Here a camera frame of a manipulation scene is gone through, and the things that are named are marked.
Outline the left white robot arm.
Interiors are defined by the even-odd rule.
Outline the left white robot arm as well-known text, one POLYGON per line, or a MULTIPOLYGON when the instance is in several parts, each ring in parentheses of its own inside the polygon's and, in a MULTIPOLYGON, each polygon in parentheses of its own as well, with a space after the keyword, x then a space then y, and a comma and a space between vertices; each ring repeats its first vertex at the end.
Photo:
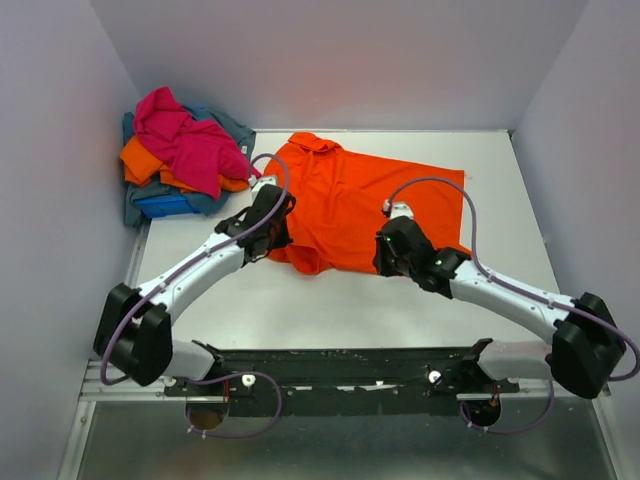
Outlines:
POLYGON ((286 217, 296 205, 286 189, 264 184, 253 203, 220 221, 193 253, 156 278, 107 294, 93 342, 101 358, 100 380, 112 386, 132 380, 148 386, 162 377, 187 379, 201 395, 222 380, 217 354, 205 343, 174 338, 173 326, 215 283, 291 242, 286 217))

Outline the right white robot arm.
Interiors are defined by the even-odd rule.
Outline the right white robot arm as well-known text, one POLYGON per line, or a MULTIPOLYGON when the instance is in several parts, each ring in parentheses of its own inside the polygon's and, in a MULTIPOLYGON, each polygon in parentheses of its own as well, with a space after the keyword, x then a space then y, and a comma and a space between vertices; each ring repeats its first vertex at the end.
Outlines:
POLYGON ((379 275, 408 277, 426 292, 482 307, 535 335, 525 342, 477 342, 459 370, 471 391, 495 380, 535 379, 594 399, 626 351, 606 303, 594 294, 572 298, 501 277, 463 251, 435 248, 409 216, 389 220, 375 242, 379 275))

